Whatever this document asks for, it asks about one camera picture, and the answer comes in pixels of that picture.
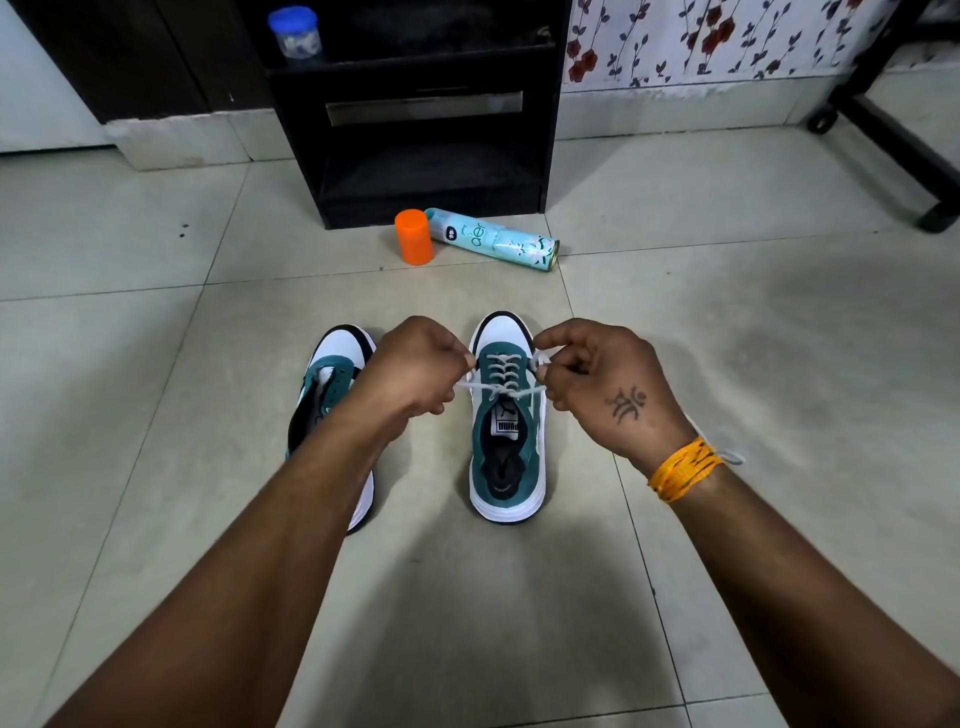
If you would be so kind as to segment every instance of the shoe tongue label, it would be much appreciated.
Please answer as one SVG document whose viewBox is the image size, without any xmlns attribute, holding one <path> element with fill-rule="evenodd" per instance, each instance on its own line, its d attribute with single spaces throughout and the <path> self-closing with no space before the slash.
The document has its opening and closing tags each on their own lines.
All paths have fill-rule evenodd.
<svg viewBox="0 0 960 728">
<path fill-rule="evenodd" d="M 508 437 L 515 440 L 519 437 L 520 418 L 516 411 L 516 403 L 510 398 L 501 398 L 493 406 L 493 416 L 490 419 L 490 434 L 497 437 Z"/>
</svg>

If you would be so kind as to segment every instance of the air freshener can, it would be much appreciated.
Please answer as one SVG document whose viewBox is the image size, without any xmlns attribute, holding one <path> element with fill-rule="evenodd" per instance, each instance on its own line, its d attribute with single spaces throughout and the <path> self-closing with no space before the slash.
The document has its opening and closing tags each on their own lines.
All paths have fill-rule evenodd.
<svg viewBox="0 0 960 728">
<path fill-rule="evenodd" d="M 434 240 L 540 271 L 552 270 L 557 264 L 559 240 L 511 230 L 436 207 L 429 207 L 424 212 L 430 225 L 430 237 Z"/>
</svg>

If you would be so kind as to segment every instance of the black cabinet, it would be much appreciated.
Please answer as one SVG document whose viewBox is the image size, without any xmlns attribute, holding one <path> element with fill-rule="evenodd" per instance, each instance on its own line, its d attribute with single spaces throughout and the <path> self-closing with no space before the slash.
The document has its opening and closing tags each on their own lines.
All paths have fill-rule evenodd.
<svg viewBox="0 0 960 728">
<path fill-rule="evenodd" d="M 389 224 L 408 207 L 545 210 L 569 0 L 307 4 L 324 50 L 290 61 L 266 19 L 282 1 L 236 0 L 329 228 Z M 484 112 L 506 94 L 506 112 Z M 389 101 L 471 109 L 366 123 L 335 112 Z"/>
</svg>

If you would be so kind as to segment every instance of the white door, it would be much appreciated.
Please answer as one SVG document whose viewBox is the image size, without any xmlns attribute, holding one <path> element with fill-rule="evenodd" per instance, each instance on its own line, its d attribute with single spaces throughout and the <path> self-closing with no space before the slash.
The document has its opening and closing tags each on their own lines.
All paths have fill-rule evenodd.
<svg viewBox="0 0 960 728">
<path fill-rule="evenodd" d="M 0 0 L 0 152 L 109 144 L 73 86 Z"/>
</svg>

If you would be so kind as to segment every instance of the wrist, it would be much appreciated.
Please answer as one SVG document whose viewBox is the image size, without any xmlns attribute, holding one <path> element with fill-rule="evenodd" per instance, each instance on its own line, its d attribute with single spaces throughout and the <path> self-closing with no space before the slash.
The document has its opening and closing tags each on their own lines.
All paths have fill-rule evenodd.
<svg viewBox="0 0 960 728">
<path fill-rule="evenodd" d="M 631 465 L 650 479 L 671 455 L 696 439 L 697 431 L 684 420 L 682 424 L 663 428 L 653 437 L 645 437 L 643 447 L 637 448 L 628 457 Z"/>
</svg>

